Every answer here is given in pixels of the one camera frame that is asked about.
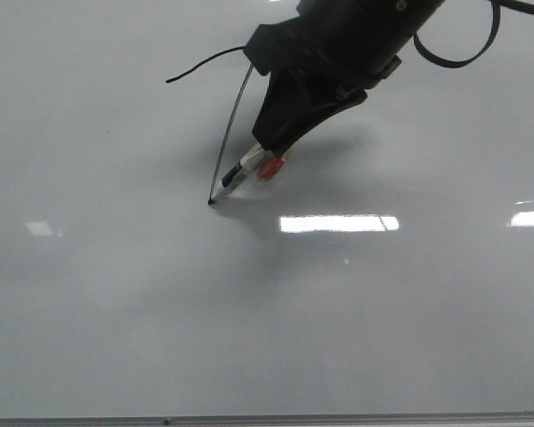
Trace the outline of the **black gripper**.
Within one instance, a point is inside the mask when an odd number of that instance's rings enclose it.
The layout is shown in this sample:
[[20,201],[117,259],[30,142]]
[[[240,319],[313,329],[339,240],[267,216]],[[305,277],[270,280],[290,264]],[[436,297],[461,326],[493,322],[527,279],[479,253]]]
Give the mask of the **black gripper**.
[[363,103],[363,89],[311,100],[306,68],[373,88],[401,64],[399,51],[441,1],[301,1],[297,16],[261,24],[246,46],[250,63],[269,78],[252,134],[275,155],[289,150],[331,117]]

